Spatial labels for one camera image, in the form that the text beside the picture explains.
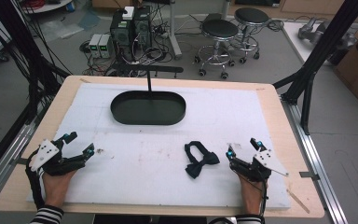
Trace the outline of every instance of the hand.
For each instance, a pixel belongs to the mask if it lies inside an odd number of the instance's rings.
[[[245,215],[259,215],[263,200],[263,183],[250,182],[246,176],[238,175],[241,182],[241,196]]]
[[[76,171],[72,171],[66,175],[49,175],[43,173],[42,178],[46,192],[46,205],[62,208],[69,183],[75,173]]]

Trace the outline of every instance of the round stool seat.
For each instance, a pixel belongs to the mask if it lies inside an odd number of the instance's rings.
[[[264,23],[269,20],[269,16],[259,9],[243,7],[235,11],[235,19],[240,23]]]
[[[238,28],[229,21],[211,20],[202,24],[202,32],[211,37],[230,39],[238,33]]]

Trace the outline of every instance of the stool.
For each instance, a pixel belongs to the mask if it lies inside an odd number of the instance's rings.
[[[240,58],[240,63],[246,63],[248,51],[252,50],[255,50],[254,58],[259,59],[260,47],[258,41],[252,37],[252,34],[254,29],[265,25],[265,23],[269,20],[269,16],[259,9],[243,7],[235,11],[234,18],[240,23],[239,26],[244,26],[242,32],[230,42],[230,45],[235,49],[245,51],[245,56]]]
[[[206,75],[203,66],[207,63],[211,65],[222,65],[223,72],[221,78],[228,78],[225,64],[228,63],[229,66],[234,66],[235,63],[231,59],[228,50],[220,46],[220,43],[233,39],[238,34],[237,26],[229,21],[209,20],[202,24],[201,30],[205,36],[211,37],[214,40],[214,44],[200,48],[198,54],[195,56],[196,63],[202,61],[200,76],[204,77]]]

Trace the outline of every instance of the white device box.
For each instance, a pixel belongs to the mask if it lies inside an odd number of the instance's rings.
[[[91,50],[91,55],[93,58],[101,58],[101,53],[98,48],[100,39],[103,35],[93,35],[91,41],[89,42],[89,50]]]
[[[102,35],[98,44],[102,58],[110,58],[113,53],[113,41],[111,35]]]
[[[131,21],[133,18],[134,7],[124,7],[124,10],[126,10],[126,12],[123,13],[123,20]]]

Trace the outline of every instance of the black bow tie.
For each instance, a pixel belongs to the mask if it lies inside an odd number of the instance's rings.
[[[203,154],[202,161],[197,161],[197,159],[191,154],[190,147],[192,146],[197,147],[199,151]],[[216,154],[208,151],[199,141],[192,141],[189,144],[185,144],[185,152],[192,163],[187,166],[186,172],[193,178],[196,178],[200,175],[203,165],[214,165],[220,162]]]

